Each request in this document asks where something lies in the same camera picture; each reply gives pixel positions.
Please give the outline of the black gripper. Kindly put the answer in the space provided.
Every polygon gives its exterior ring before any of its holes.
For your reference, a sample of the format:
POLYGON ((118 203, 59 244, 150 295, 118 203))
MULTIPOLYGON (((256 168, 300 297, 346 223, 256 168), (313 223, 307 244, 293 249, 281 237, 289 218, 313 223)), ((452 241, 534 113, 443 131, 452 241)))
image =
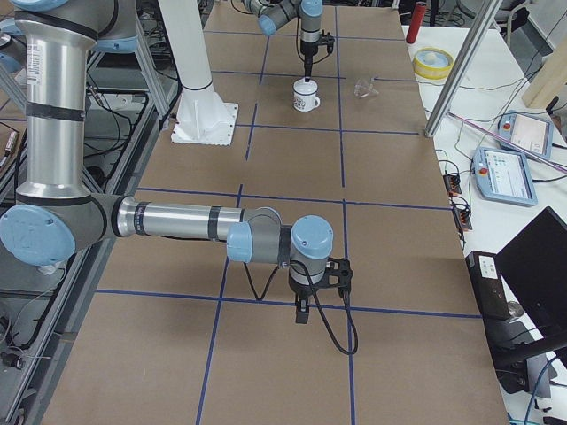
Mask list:
POLYGON ((322 285, 314 283, 309 286, 290 279, 290 288, 295 293, 295 323, 308 324, 309 320, 309 303, 308 299, 318 290, 322 289, 322 285))
POLYGON ((304 80, 312 77, 313 57, 317 55, 319 50, 319 42, 300 41, 300 53, 303 57, 304 80))

